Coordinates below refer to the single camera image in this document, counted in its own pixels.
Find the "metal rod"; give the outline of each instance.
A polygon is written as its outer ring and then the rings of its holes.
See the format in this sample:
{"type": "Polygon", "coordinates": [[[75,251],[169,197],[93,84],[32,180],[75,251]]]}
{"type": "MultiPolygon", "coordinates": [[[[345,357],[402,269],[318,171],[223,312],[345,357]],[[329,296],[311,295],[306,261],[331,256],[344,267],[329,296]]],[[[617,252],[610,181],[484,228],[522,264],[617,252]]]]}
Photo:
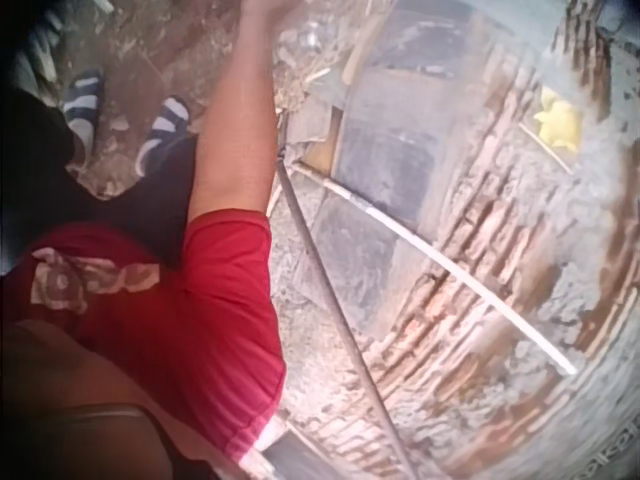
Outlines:
{"type": "Polygon", "coordinates": [[[397,235],[405,239],[411,245],[423,252],[434,262],[440,265],[442,268],[451,273],[458,280],[463,282],[467,287],[473,290],[480,298],[495,308],[498,312],[504,315],[515,327],[525,334],[532,342],[538,345],[557,365],[560,366],[568,375],[575,375],[578,370],[569,361],[564,354],[558,350],[549,340],[547,340],[540,332],[538,332],[529,322],[527,322],[522,316],[520,316],[513,308],[507,305],[500,297],[485,287],[469,272],[463,270],[453,260],[449,259],[436,248],[431,246],[427,241],[416,235],[404,225],[398,223],[396,220],[382,212],[371,203],[359,197],[355,193],[347,190],[342,185],[338,185],[336,182],[328,177],[325,177],[320,172],[314,170],[308,165],[300,162],[293,164],[294,170],[302,173],[306,177],[322,185],[323,187],[331,190],[340,197],[349,201],[352,205],[366,213],[367,215],[375,218],[385,227],[395,232],[397,235]]]}
{"type": "Polygon", "coordinates": [[[396,454],[400,458],[400,462],[403,464],[406,473],[409,475],[409,478],[413,480],[419,480],[420,477],[418,476],[417,470],[409,460],[409,455],[404,448],[402,439],[400,438],[400,434],[393,424],[387,408],[384,406],[384,402],[382,400],[382,397],[380,396],[380,392],[378,391],[373,377],[371,376],[371,373],[367,368],[367,364],[362,358],[362,353],[358,348],[356,339],[354,338],[353,333],[349,328],[347,318],[345,317],[344,311],[340,306],[340,301],[336,296],[336,292],[331,285],[331,280],[329,280],[327,270],[322,263],[322,258],[320,257],[318,248],[313,241],[309,227],[307,226],[304,215],[302,214],[300,204],[298,203],[296,194],[293,191],[293,186],[291,185],[291,180],[289,179],[289,175],[287,174],[287,169],[281,160],[276,163],[276,172],[280,180],[280,185],[282,185],[282,192],[284,193],[287,204],[289,205],[289,210],[291,210],[293,221],[296,225],[296,228],[298,229],[298,233],[300,233],[300,236],[302,237],[302,241],[304,243],[305,249],[307,250],[307,254],[311,258],[311,264],[313,265],[314,270],[319,277],[320,288],[326,299],[327,306],[332,313],[332,318],[335,321],[336,328],[338,329],[338,334],[340,335],[340,338],[344,343],[347,353],[351,357],[351,361],[353,362],[356,373],[358,374],[358,377],[362,382],[362,386],[364,387],[367,396],[373,403],[373,409],[377,413],[383,429],[387,432],[389,440],[391,441],[396,454]]]}

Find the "red shirt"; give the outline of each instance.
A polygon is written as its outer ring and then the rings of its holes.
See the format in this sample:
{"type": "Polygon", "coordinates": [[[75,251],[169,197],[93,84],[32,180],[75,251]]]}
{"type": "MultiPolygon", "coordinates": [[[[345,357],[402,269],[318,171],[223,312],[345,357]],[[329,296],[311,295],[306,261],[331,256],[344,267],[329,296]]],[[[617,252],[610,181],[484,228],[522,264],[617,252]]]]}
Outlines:
{"type": "Polygon", "coordinates": [[[65,226],[3,279],[3,319],[58,325],[238,461],[285,377],[270,247],[264,215],[212,212],[188,226],[183,268],[171,271],[106,227],[65,226]]]}

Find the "raised arm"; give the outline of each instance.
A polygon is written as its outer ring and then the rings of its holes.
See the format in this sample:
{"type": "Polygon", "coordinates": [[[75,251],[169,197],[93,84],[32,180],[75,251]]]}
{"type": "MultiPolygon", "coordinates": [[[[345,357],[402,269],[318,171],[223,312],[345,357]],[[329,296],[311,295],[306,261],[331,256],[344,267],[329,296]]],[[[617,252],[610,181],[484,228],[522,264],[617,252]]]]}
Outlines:
{"type": "Polygon", "coordinates": [[[189,221],[223,209],[266,211],[277,155],[272,44],[295,0],[243,0],[238,36],[198,142],[189,221]]]}

